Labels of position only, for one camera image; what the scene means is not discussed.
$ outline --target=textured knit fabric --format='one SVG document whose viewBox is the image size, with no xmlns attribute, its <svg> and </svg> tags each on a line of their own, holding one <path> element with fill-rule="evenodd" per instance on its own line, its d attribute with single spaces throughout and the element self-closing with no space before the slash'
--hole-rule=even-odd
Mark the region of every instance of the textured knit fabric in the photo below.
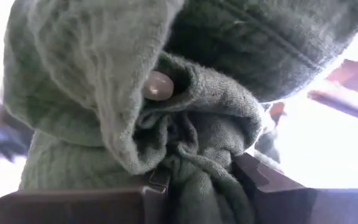
<svg viewBox="0 0 358 224">
<path fill-rule="evenodd" d="M 255 223 L 231 157 L 254 145 L 260 103 L 292 95 L 358 33 L 358 1 L 17 0 L 4 103 L 34 128 L 21 190 L 131 185 L 158 164 L 170 223 Z M 152 70 L 173 80 L 147 101 Z"/>
</svg>

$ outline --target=green fabric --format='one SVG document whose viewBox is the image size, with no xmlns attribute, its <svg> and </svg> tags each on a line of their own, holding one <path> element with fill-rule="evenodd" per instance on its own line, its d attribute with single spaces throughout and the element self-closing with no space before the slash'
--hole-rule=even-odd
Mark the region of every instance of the green fabric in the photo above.
<svg viewBox="0 0 358 224">
<path fill-rule="evenodd" d="M 358 1 L 17 0 L 4 104 L 35 129 L 21 190 L 131 185 L 158 164 L 172 223 L 255 223 L 230 175 L 268 103 L 294 94 L 358 33 Z M 151 70 L 174 96 L 147 101 Z"/>
</svg>

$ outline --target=green sweater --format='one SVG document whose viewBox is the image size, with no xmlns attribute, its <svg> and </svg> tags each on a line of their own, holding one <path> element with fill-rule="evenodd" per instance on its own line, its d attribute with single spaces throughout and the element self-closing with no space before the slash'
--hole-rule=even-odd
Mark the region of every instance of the green sweater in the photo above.
<svg viewBox="0 0 358 224">
<path fill-rule="evenodd" d="M 35 129 L 21 190 L 125 187 L 158 164 L 172 223 L 255 223 L 230 174 L 262 107 L 320 74 L 358 33 L 358 1 L 16 0 L 4 104 Z M 151 70 L 174 96 L 147 101 Z"/>
</svg>

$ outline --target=ribbed fabric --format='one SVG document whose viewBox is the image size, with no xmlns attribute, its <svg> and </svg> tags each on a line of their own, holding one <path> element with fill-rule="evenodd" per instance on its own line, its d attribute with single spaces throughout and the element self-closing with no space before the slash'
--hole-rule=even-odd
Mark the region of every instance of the ribbed fabric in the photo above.
<svg viewBox="0 0 358 224">
<path fill-rule="evenodd" d="M 17 0 L 4 103 L 36 130 L 21 190 L 125 187 L 161 164 L 170 223 L 255 223 L 229 166 L 262 130 L 259 103 L 303 88 L 358 33 L 358 1 L 310 2 Z M 169 100 L 143 99 L 152 70 L 174 81 Z"/>
</svg>

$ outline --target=olive green cloth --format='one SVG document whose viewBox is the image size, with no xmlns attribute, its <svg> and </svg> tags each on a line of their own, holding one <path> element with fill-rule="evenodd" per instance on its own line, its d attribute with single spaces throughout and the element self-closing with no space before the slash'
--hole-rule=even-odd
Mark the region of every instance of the olive green cloth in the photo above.
<svg viewBox="0 0 358 224">
<path fill-rule="evenodd" d="M 125 187 L 158 164 L 170 223 L 255 223 L 230 175 L 267 103 L 294 94 L 358 33 L 358 1 L 17 0 L 4 104 L 35 129 L 20 189 Z M 147 101 L 151 70 L 175 83 Z"/>
</svg>

